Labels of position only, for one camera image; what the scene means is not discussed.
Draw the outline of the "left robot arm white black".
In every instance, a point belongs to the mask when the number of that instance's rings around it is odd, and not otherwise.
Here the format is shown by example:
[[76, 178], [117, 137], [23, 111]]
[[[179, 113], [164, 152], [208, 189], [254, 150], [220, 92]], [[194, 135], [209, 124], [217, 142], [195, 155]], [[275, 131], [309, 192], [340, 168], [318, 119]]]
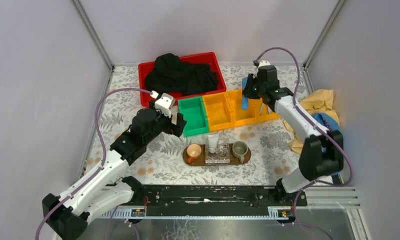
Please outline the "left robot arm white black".
[[146, 152], [147, 145], [161, 133], [180, 137], [187, 121], [177, 113], [172, 116], [155, 108], [143, 108], [133, 117], [131, 125], [105, 151], [105, 157], [76, 183], [59, 195], [52, 193], [42, 200], [43, 221], [61, 239], [76, 240], [87, 226], [112, 206], [128, 203], [138, 205], [143, 198], [142, 185], [128, 177], [105, 193], [107, 182], [129, 167]]

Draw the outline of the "grey cup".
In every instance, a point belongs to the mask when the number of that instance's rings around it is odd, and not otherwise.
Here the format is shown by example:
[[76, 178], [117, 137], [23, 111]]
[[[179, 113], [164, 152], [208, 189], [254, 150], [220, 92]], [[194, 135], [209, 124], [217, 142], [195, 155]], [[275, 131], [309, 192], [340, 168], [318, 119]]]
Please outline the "grey cup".
[[240, 163], [244, 163], [245, 156], [248, 153], [247, 144], [243, 141], [236, 141], [232, 145], [232, 153], [236, 158], [238, 158]]

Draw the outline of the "black cloth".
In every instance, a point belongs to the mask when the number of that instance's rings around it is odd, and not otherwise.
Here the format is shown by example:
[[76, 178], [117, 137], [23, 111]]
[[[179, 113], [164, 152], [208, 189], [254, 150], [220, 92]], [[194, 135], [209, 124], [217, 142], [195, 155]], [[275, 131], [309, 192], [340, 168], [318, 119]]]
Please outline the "black cloth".
[[145, 87], [158, 93], [177, 92], [183, 96], [202, 94], [218, 88], [217, 74], [205, 63], [189, 63], [172, 53], [155, 59], [145, 77]]

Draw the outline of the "blue cloth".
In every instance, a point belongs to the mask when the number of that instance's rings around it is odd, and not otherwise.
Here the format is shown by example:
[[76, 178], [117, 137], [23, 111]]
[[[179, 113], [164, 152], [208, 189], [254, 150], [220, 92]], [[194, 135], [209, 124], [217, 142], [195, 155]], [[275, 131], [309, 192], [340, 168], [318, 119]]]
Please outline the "blue cloth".
[[325, 130], [326, 134], [331, 137], [339, 146], [337, 147], [334, 145], [325, 135], [322, 134], [319, 136], [320, 151], [324, 167], [330, 167], [325, 175], [337, 175], [344, 167], [344, 156], [340, 151], [340, 149], [343, 149], [343, 136], [340, 126], [328, 113], [313, 113], [312, 117], [321, 125], [319, 126], [320, 129], [323, 129], [322, 127], [326, 127], [328, 129]]

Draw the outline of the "white toothpaste tube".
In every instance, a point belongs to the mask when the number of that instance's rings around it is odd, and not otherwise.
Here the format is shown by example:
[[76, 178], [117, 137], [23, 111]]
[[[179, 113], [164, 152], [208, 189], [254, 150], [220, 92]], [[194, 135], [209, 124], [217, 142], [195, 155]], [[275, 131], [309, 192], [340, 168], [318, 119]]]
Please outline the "white toothpaste tube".
[[208, 140], [208, 151], [211, 154], [216, 153], [217, 147], [218, 147], [218, 141], [219, 141], [219, 134], [210, 134], [207, 136]]

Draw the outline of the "blue toothpaste tube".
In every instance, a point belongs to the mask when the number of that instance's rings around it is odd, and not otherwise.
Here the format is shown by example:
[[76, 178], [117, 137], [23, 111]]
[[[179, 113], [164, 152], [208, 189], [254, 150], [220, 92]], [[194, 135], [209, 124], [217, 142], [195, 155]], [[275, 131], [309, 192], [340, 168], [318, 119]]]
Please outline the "blue toothpaste tube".
[[[246, 88], [247, 81], [248, 81], [248, 77], [244, 77], [242, 79], [242, 91]], [[243, 110], [247, 110], [248, 109], [248, 105], [249, 105], [248, 98], [245, 97], [243, 93], [241, 93], [241, 96], [242, 96], [241, 107], [242, 107]]]

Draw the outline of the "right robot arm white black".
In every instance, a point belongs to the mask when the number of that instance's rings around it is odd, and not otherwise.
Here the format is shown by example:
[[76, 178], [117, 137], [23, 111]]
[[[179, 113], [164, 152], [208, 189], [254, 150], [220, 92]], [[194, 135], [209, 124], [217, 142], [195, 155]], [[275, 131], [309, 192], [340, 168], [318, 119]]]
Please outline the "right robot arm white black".
[[341, 132], [329, 130], [298, 105], [294, 93], [286, 87], [280, 87], [275, 66], [268, 61], [261, 61], [256, 73], [248, 75], [242, 94], [248, 99], [262, 100], [263, 104], [288, 122], [303, 142], [298, 168], [277, 181], [274, 198], [279, 205], [289, 205], [294, 200], [294, 192], [318, 178], [343, 169]]

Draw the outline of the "clear textured glass holder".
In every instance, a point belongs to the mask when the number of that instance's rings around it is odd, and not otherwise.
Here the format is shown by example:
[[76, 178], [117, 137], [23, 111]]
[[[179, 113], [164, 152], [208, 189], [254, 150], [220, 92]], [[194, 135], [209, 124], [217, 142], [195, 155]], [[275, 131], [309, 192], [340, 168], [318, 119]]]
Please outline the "clear textured glass holder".
[[225, 165], [230, 163], [230, 145], [228, 143], [218, 144], [215, 152], [211, 153], [206, 145], [205, 164], [206, 165]]

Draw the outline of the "red plastic bin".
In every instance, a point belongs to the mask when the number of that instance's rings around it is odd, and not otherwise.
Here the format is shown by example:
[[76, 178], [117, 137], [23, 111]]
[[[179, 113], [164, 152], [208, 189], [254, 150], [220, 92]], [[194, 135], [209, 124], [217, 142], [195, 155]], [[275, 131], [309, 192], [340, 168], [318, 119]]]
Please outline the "red plastic bin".
[[227, 90], [214, 52], [186, 56], [166, 53], [139, 64], [138, 74], [141, 89], [167, 93], [176, 101]]

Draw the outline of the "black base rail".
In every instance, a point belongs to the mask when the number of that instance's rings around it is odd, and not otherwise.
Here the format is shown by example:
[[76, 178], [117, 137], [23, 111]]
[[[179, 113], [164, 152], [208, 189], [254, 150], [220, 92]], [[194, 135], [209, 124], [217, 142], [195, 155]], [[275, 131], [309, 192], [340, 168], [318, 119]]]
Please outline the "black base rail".
[[125, 207], [140, 207], [148, 217], [270, 217], [271, 210], [307, 206], [304, 193], [282, 193], [261, 185], [158, 185], [135, 192]]

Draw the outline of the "yellow cloth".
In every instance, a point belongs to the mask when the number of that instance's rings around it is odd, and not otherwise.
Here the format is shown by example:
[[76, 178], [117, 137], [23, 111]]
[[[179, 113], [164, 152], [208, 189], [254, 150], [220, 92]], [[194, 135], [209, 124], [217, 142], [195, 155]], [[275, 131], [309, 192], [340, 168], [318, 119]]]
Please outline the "yellow cloth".
[[300, 105], [320, 124], [330, 131], [340, 131], [340, 120], [333, 109], [334, 91], [332, 89], [320, 89], [303, 100]]

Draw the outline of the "brown wooden oval tray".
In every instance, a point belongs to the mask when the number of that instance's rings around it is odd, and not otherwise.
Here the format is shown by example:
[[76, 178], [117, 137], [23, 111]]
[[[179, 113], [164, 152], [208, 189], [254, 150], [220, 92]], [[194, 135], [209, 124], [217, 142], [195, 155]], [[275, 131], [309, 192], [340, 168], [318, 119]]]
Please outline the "brown wooden oval tray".
[[232, 145], [233, 145], [233, 144], [232, 144], [232, 143], [229, 143], [229, 145], [230, 145], [230, 163], [229, 163], [229, 164], [223, 164], [223, 165], [206, 165], [206, 164], [205, 164], [205, 155], [206, 155], [206, 153], [205, 153], [206, 149], [205, 149], [205, 148], [206, 148], [206, 144], [198, 144], [198, 145], [201, 146], [201, 148], [202, 148], [202, 153], [201, 153], [201, 155], [200, 155], [196, 160], [194, 160], [192, 163], [188, 163], [188, 162], [187, 162], [187, 160], [188, 160], [187, 147], [184, 149], [184, 151], [183, 151], [183, 153], [182, 153], [183, 161], [184, 161], [187, 165], [189, 165], [189, 166], [192, 166], [192, 167], [204, 167], [204, 166], [236, 166], [236, 165], [243, 165], [243, 164], [248, 163], [248, 162], [250, 161], [251, 157], [252, 157], [252, 152], [251, 152], [250, 148], [248, 148], [248, 153], [247, 153], [246, 156], [245, 156], [244, 163], [240, 163], [239, 160], [238, 160], [238, 158], [236, 158], [236, 157], [233, 155], [233, 153], [232, 153]]

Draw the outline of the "yellow bin with toothpaste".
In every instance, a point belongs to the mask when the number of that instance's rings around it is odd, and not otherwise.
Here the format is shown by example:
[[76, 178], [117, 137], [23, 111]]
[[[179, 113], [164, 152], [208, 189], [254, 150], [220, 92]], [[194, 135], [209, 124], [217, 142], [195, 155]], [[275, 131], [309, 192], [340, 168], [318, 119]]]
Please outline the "yellow bin with toothpaste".
[[233, 125], [240, 127], [256, 123], [256, 109], [252, 99], [246, 99], [247, 109], [242, 108], [243, 94], [242, 90], [231, 90], [226, 92], [228, 95], [229, 106], [233, 112]]

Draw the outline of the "orange cup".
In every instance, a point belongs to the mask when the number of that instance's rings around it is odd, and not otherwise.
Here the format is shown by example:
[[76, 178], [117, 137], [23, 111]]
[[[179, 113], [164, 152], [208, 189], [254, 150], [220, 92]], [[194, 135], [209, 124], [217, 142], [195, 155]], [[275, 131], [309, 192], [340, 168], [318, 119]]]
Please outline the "orange cup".
[[198, 144], [191, 144], [187, 147], [188, 163], [192, 163], [196, 160], [202, 153], [202, 148]]

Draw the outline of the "green plastic bin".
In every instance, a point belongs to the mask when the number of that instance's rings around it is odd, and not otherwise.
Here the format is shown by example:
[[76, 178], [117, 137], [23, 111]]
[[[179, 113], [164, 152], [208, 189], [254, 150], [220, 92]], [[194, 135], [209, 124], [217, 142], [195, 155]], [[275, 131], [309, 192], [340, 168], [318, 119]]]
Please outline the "green plastic bin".
[[178, 100], [179, 112], [187, 121], [183, 129], [186, 137], [209, 132], [208, 118], [201, 96]]

